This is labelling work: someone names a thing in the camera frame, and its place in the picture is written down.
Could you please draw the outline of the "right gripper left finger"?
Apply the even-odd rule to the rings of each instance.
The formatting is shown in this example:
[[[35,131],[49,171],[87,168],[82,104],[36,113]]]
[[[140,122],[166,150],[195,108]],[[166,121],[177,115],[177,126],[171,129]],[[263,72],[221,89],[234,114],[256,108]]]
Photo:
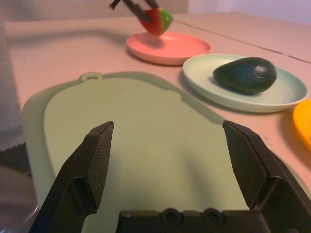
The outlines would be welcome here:
[[[32,233],[80,233],[101,205],[114,123],[93,128],[62,165],[30,229]]]

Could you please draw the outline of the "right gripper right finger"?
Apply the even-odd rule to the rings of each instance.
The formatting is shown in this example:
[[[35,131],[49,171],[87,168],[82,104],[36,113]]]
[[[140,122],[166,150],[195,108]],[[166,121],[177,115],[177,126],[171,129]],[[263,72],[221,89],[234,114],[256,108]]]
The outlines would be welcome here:
[[[224,121],[232,169],[246,205],[271,233],[309,233],[311,200],[287,166],[251,129]]]

